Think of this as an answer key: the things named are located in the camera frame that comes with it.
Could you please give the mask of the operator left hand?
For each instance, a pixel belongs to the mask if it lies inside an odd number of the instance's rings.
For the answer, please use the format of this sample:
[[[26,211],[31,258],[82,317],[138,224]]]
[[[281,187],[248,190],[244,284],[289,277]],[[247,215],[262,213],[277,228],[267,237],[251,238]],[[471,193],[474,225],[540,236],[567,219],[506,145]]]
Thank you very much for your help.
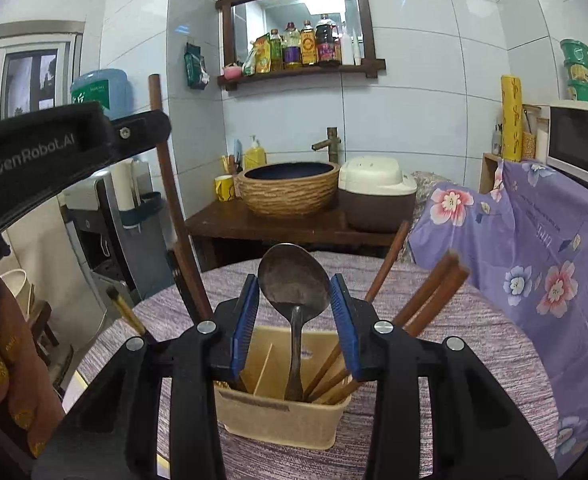
[[[37,458],[64,416],[32,332],[0,278],[0,428],[28,456]]]

